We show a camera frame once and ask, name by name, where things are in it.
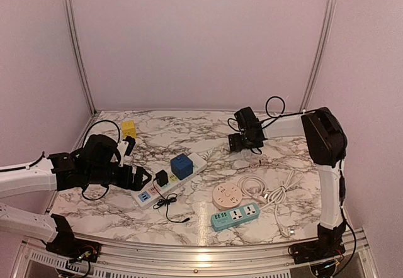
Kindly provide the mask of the black power adapter with cable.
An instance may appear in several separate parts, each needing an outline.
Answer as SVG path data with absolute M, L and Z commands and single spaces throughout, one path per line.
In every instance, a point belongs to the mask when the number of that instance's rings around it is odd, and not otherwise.
M 156 184 L 162 188 L 168 183 L 168 174 L 165 170 L 160 170 L 159 172 L 156 173 L 155 178 L 152 180 L 152 185 L 154 186 L 157 194 L 159 195 L 159 200 L 158 202 L 153 205 L 154 209 L 160 209 L 161 207 L 165 206 L 166 207 L 166 219 L 172 223 L 186 223 L 190 220 L 189 217 L 183 219 L 183 220 L 172 220 L 168 216 L 169 212 L 169 206 L 177 201 L 177 194 L 167 194 L 166 196 L 161 193 L 160 190 L 157 189 Z

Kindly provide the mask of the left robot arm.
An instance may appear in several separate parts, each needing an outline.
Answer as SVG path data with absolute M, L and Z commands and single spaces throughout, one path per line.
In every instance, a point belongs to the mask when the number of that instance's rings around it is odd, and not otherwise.
M 110 186 L 140 191 L 152 176 L 143 167 L 126 165 L 124 158 L 135 146 L 135 139 L 127 136 L 114 140 L 106 135 L 93 134 L 81 148 L 71 153 L 41 155 L 32 163 L 1 168 L 1 197 L 37 191 L 57 191 L 80 188 L 85 191 L 92 184 L 105 189 Z M 63 216 L 40 215 L 7 204 L 1 205 L 1 231 L 42 240 L 54 241 L 66 256 L 79 251 L 79 241 L 71 236 L 71 228 Z

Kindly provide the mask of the pink round power socket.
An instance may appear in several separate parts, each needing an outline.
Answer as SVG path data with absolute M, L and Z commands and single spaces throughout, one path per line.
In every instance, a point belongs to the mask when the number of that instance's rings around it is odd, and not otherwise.
M 240 205 L 242 201 L 242 191 L 231 183 L 224 182 L 217 185 L 212 191 L 213 205 L 219 210 L 228 210 Z

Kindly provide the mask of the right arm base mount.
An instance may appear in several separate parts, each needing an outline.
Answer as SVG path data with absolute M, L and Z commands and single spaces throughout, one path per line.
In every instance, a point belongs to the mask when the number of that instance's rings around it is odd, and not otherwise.
M 346 249 L 342 236 L 345 231 L 345 222 L 342 222 L 333 229 L 328 229 L 318 224 L 317 240 L 290 245 L 288 253 L 293 258 L 295 264 L 315 262 L 344 254 Z

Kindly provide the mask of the white multicolour power strip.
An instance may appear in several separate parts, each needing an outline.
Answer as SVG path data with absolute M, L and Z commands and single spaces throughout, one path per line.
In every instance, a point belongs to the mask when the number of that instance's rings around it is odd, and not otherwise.
M 162 188 L 156 184 L 157 189 L 160 190 L 163 195 L 166 196 L 167 194 L 173 193 L 177 188 L 185 185 L 188 181 L 192 180 L 192 178 L 196 177 L 207 168 L 207 161 L 197 153 L 191 153 L 186 156 L 188 156 L 193 162 L 193 173 L 180 181 L 172 173 L 170 164 L 170 168 L 164 169 L 168 174 L 168 183 Z M 152 181 L 150 181 L 141 191 L 133 192 L 132 199 L 132 204 L 135 207 L 145 210 L 153 206 L 159 200 L 159 195 L 152 185 Z

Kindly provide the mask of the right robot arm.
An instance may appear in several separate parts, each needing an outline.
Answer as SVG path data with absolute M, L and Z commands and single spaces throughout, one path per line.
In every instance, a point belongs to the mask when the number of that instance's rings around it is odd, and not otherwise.
M 339 121 L 329 108 L 321 107 L 296 113 L 267 113 L 259 119 L 251 107 L 236 111 L 227 120 L 236 122 L 234 133 L 228 136 L 231 152 L 250 150 L 259 153 L 264 141 L 288 136 L 304 136 L 312 162 L 319 173 L 321 216 L 317 228 L 318 240 L 312 253 L 324 258 L 332 252 L 346 230 L 343 205 L 346 197 L 344 160 L 348 139 Z

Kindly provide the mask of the blue cube power socket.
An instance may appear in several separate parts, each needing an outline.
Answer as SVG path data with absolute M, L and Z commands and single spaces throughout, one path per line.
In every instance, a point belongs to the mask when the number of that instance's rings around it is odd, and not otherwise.
M 193 162 L 185 154 L 180 154 L 170 161 L 172 173 L 180 180 L 187 178 L 193 173 Z

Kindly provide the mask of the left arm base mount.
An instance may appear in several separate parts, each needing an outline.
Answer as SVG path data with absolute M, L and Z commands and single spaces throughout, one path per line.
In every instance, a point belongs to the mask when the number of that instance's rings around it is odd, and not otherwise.
M 68 257 L 78 261 L 79 257 L 89 252 L 88 257 L 84 257 L 90 262 L 96 262 L 99 255 L 100 243 L 76 238 L 68 221 L 61 215 L 51 214 L 50 217 L 56 224 L 56 237 L 52 242 L 46 244 L 46 251 Z

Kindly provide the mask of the yellow cube power socket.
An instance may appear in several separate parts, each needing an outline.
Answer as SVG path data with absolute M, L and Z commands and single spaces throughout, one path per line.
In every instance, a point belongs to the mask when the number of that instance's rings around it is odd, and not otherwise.
M 133 120 L 122 122 L 121 127 L 124 138 L 126 138 L 127 136 L 130 136 L 132 138 L 137 137 L 137 131 Z

